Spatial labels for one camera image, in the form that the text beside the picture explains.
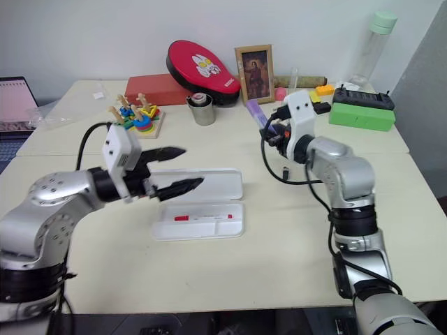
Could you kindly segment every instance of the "stainless steel cup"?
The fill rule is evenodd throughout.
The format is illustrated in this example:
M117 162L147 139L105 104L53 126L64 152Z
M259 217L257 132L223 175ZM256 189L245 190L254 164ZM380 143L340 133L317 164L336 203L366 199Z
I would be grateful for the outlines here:
M186 104L191 108L197 124L208 126L216 121L216 112L212 107L211 96L205 93L195 93L186 98Z

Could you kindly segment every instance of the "purple marker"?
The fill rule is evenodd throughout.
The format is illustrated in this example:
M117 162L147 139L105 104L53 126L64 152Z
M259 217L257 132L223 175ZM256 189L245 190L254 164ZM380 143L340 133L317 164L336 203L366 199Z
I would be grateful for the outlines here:
M264 129L267 123L267 117L265 117L263 110L261 109L261 107L259 107L258 101L256 99L248 100L245 104L245 107L247 107L251 114L251 117L253 117L254 121L256 121L256 123L258 124L259 129ZM275 134L277 133L271 124L268 129Z

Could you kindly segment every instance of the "clear plastic bottle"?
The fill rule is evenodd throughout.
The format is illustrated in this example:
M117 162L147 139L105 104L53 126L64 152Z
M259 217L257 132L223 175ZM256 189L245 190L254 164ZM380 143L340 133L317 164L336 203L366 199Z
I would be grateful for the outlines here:
M397 16L389 12L376 12L369 26L370 34L356 61L349 82L364 87L376 67L386 41L397 21Z

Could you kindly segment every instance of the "picture frame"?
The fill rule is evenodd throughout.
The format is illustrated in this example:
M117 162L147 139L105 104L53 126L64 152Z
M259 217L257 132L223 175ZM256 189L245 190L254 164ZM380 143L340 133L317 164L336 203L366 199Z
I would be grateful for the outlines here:
M244 104L251 99L258 103L273 102L272 45L236 47L235 53Z

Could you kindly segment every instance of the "green block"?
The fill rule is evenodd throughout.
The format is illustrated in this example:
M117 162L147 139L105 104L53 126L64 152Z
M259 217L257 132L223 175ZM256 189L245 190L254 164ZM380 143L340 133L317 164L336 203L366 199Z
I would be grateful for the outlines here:
M375 131L389 131L396 122L392 110L333 103L329 115L330 124L339 124Z

